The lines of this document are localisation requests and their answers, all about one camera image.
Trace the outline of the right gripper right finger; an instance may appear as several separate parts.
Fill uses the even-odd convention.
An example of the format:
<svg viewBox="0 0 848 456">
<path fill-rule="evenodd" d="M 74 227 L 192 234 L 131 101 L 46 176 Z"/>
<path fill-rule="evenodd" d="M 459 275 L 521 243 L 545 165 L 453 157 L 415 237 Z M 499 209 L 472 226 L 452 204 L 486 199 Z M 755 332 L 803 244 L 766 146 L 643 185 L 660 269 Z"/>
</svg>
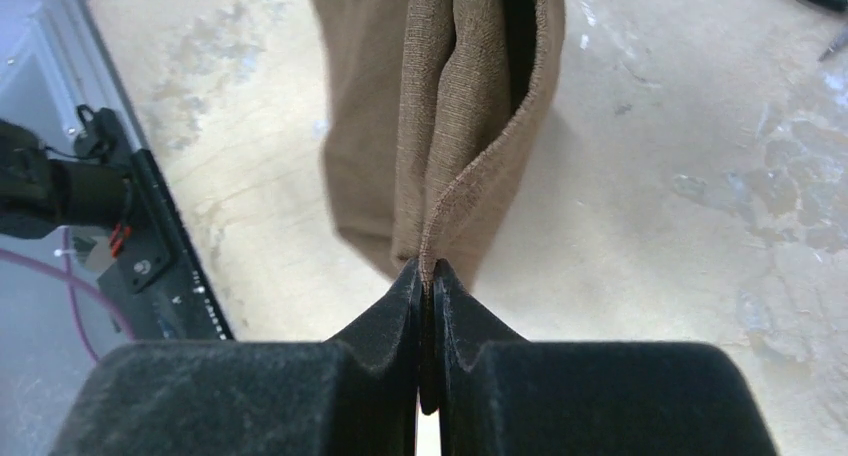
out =
<svg viewBox="0 0 848 456">
<path fill-rule="evenodd" d="M 772 455 L 745 378 L 692 342 L 531 342 L 445 261 L 432 285 L 446 455 Z"/>
</svg>

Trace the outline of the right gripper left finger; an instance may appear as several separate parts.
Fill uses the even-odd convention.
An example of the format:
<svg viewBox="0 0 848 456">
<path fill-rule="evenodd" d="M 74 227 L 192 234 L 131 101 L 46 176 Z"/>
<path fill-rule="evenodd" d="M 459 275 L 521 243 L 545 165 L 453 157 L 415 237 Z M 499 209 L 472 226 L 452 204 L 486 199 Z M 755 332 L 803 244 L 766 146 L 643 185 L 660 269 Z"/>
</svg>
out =
<svg viewBox="0 0 848 456">
<path fill-rule="evenodd" d="M 82 387 L 55 455 L 411 455 L 421 278 L 323 342 L 148 342 Z"/>
</svg>

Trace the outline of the brown cloth napkin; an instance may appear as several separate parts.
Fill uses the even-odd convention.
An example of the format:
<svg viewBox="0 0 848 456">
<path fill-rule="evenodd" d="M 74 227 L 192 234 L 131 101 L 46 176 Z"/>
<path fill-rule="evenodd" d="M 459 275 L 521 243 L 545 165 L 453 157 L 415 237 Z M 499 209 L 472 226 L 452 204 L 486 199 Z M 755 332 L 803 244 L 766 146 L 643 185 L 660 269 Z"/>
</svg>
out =
<svg viewBox="0 0 848 456">
<path fill-rule="evenodd" d="M 472 283 L 556 91 L 564 0 L 312 0 L 337 234 L 387 277 Z"/>
</svg>

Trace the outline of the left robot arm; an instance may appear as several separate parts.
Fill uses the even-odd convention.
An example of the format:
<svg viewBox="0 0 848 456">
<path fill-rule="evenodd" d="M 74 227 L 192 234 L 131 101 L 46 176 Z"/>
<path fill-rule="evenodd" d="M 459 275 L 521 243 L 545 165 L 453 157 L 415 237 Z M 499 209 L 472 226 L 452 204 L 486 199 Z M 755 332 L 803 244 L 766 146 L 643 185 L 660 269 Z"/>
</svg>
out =
<svg viewBox="0 0 848 456">
<path fill-rule="evenodd" d="M 52 159 L 28 129 L 1 122 L 1 233 L 42 239 L 60 226 L 111 228 L 134 205 L 130 180 L 118 169 Z"/>
</svg>

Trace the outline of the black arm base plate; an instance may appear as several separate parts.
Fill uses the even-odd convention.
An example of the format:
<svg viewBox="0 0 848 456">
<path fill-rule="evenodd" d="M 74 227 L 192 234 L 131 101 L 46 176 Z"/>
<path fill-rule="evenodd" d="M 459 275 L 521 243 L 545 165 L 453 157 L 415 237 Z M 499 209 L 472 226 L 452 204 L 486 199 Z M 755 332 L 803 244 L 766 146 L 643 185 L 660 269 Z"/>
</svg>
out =
<svg viewBox="0 0 848 456">
<path fill-rule="evenodd" d="M 131 148 L 115 111 L 79 105 L 76 114 L 84 129 L 76 155 L 117 170 L 132 192 L 108 235 L 114 262 L 98 279 L 103 295 L 137 339 L 232 339 L 153 154 Z"/>
</svg>

